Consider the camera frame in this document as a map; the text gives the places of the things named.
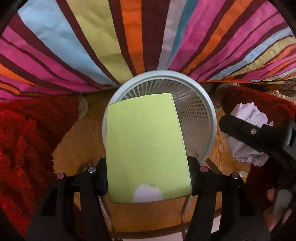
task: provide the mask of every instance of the laundry basket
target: laundry basket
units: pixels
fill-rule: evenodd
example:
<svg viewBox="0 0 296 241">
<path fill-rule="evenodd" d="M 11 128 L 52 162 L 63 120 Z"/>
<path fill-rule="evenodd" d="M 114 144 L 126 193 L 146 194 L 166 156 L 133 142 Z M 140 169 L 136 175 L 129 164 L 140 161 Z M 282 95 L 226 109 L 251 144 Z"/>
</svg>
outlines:
<svg viewBox="0 0 296 241">
<path fill-rule="evenodd" d="M 200 84 L 190 77 L 168 70 L 149 71 L 127 81 L 109 104 L 143 95 L 171 93 L 176 106 L 186 154 L 200 164 L 208 157 L 216 137 L 217 120 L 212 101 Z M 107 109 L 102 123 L 106 148 Z"/>
</svg>

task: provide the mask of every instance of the multicolored striped cloth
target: multicolored striped cloth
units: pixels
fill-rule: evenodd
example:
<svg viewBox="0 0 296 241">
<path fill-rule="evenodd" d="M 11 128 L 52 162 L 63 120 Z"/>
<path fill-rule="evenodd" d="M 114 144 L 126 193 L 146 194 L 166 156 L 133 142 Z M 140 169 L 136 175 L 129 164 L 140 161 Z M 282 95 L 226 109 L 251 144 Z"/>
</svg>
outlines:
<svg viewBox="0 0 296 241">
<path fill-rule="evenodd" d="M 29 0 L 0 39 L 0 98 L 116 87 L 155 69 L 280 84 L 296 38 L 266 0 Z"/>
</svg>

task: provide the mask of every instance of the green rectangular object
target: green rectangular object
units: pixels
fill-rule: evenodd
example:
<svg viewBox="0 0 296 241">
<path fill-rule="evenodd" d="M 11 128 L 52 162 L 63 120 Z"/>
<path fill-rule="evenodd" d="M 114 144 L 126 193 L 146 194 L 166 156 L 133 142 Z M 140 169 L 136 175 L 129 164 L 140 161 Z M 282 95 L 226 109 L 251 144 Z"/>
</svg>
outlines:
<svg viewBox="0 0 296 241">
<path fill-rule="evenodd" d="M 192 193 L 184 141 L 170 93 L 109 105 L 106 149 L 111 202 L 153 202 Z"/>
</svg>

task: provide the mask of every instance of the wooden floor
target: wooden floor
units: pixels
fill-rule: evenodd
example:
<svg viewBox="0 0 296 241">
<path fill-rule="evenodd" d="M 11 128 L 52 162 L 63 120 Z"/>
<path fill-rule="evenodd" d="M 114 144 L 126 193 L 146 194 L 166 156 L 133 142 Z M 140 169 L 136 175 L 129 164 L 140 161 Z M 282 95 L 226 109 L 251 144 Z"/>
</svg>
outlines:
<svg viewBox="0 0 296 241">
<path fill-rule="evenodd" d="M 56 173 L 64 172 L 68 176 L 75 175 L 81 163 L 89 162 L 95 166 L 100 158 L 105 157 L 101 133 L 102 118 L 113 93 L 114 90 L 106 90 L 86 95 L 89 103 L 87 116 L 74 124 L 53 154 Z M 217 120 L 219 121 L 223 115 L 223 111 L 218 112 Z M 249 171 L 250 168 L 249 164 L 234 160 L 219 127 L 210 159 L 224 175 L 239 170 Z M 193 197 L 191 200 L 185 222 L 191 220 L 196 199 Z M 107 196 L 104 200 L 117 232 L 140 232 L 179 225 L 185 198 L 148 204 L 113 204 L 109 202 Z M 79 205 L 77 195 L 75 203 Z M 220 207 L 221 194 L 218 193 L 216 209 Z"/>
</svg>

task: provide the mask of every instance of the bolt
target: bolt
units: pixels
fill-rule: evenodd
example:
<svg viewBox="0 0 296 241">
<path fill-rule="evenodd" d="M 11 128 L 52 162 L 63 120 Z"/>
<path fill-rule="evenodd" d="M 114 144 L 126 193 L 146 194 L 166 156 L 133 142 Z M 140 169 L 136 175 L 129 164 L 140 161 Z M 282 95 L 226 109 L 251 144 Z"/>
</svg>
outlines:
<svg viewBox="0 0 296 241">
<path fill-rule="evenodd" d="M 252 130 L 251 130 L 251 134 L 252 135 L 255 135 L 257 133 L 257 130 L 255 129 L 255 128 L 253 128 Z"/>
<path fill-rule="evenodd" d="M 207 172 L 209 169 L 206 166 L 201 166 L 200 171 L 201 172 Z"/>
<path fill-rule="evenodd" d="M 239 179 L 239 174 L 234 172 L 231 174 L 231 176 L 234 178 L 234 179 Z"/>
<path fill-rule="evenodd" d="M 58 175 L 57 175 L 57 179 L 61 180 L 65 177 L 65 174 L 60 172 Z"/>
<path fill-rule="evenodd" d="M 96 167 L 89 167 L 89 168 L 88 168 L 88 171 L 89 171 L 90 173 L 93 173 L 93 172 L 96 171 Z"/>
</svg>

